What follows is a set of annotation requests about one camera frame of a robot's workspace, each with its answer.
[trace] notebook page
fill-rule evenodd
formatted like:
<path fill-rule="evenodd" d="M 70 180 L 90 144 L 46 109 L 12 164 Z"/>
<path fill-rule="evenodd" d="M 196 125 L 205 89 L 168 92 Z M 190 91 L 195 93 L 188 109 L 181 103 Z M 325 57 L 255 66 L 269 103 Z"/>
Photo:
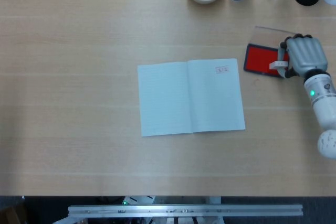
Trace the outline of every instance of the notebook page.
<path fill-rule="evenodd" d="M 244 130 L 236 59 L 188 62 L 193 131 Z"/>
<path fill-rule="evenodd" d="M 192 132 L 186 62 L 138 66 L 141 135 Z"/>

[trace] table surface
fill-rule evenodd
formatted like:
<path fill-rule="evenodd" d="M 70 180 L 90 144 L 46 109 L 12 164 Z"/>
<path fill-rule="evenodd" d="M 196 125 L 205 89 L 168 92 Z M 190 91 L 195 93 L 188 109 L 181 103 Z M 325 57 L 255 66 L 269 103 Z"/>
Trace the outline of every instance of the table surface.
<path fill-rule="evenodd" d="M 0 0 L 1 195 L 336 195 L 302 79 L 243 71 L 256 25 L 318 37 L 295 0 Z M 237 58 L 246 130 L 142 138 L 137 65 Z"/>

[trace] floor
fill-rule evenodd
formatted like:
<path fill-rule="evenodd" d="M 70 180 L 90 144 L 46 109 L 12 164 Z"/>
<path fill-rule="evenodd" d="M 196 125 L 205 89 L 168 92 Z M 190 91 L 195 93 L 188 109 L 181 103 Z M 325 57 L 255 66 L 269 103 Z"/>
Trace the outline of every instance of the floor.
<path fill-rule="evenodd" d="M 29 223 L 46 224 L 67 216 L 70 205 L 121 204 L 123 197 L 25 197 Z M 22 202 L 0 197 L 0 208 Z M 222 197 L 222 204 L 302 204 L 303 217 L 225 218 L 225 224 L 335 224 L 336 197 Z"/>

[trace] red pad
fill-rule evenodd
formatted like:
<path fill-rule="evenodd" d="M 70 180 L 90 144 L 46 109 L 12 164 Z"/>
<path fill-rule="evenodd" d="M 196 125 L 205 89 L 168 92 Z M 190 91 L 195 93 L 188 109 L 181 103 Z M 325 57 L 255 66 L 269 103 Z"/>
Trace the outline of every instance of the red pad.
<path fill-rule="evenodd" d="M 248 44 L 246 48 L 244 70 L 267 76 L 281 77 L 277 70 L 269 69 L 269 65 L 276 60 L 278 60 L 278 49 Z M 289 61 L 287 53 L 285 53 L 284 61 Z"/>

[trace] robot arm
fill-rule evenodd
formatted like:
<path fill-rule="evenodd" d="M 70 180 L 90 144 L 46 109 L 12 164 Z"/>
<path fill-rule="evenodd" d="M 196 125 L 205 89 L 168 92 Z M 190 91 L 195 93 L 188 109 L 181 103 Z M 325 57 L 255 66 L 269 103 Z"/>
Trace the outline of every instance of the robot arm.
<path fill-rule="evenodd" d="M 326 72 L 328 62 L 318 39 L 296 34 L 280 43 L 278 60 L 288 52 L 291 68 L 279 68 L 283 78 L 300 76 L 320 126 L 325 130 L 318 149 L 328 158 L 336 158 L 336 90 Z"/>

